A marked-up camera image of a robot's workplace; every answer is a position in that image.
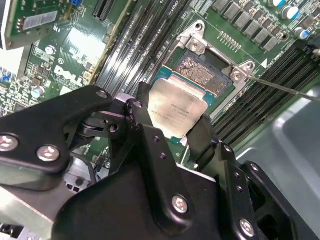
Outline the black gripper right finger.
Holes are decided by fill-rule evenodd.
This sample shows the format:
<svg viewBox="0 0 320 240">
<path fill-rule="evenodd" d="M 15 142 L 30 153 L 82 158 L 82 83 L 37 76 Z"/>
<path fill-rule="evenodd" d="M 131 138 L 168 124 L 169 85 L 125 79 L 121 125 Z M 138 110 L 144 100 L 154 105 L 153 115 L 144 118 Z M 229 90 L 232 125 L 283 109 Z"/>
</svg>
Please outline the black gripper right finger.
<svg viewBox="0 0 320 240">
<path fill-rule="evenodd" d="M 237 162 L 208 116 L 200 117 L 187 141 L 196 170 L 217 182 L 218 224 L 224 240 L 298 239 L 284 196 L 255 163 Z"/>
</svg>

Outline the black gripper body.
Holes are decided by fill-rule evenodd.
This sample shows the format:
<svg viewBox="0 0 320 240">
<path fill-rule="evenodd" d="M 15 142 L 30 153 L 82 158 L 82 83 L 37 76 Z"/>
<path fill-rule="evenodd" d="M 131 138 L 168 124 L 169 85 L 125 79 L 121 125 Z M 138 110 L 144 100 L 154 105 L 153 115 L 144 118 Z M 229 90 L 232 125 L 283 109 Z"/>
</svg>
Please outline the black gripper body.
<svg viewBox="0 0 320 240">
<path fill-rule="evenodd" d="M 218 184 L 179 168 L 159 129 L 134 134 L 133 162 L 68 200 L 56 240 L 232 240 Z"/>
</svg>

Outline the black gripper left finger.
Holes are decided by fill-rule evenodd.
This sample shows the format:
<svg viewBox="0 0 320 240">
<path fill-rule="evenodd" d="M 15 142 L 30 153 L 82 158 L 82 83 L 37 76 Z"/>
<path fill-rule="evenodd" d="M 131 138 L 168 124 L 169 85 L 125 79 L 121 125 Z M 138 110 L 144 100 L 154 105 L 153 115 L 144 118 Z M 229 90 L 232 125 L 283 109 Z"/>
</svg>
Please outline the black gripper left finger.
<svg viewBox="0 0 320 240">
<path fill-rule="evenodd" d="M 147 110 L 150 90 L 142 82 L 136 99 L 118 104 L 90 85 L 1 118 L 0 134 L 13 143 L 0 152 L 0 164 L 9 174 L 1 184 L 31 191 L 55 188 L 70 165 L 71 151 L 94 137 L 119 146 L 112 174 L 132 163 L 135 133 L 160 130 Z"/>
</svg>

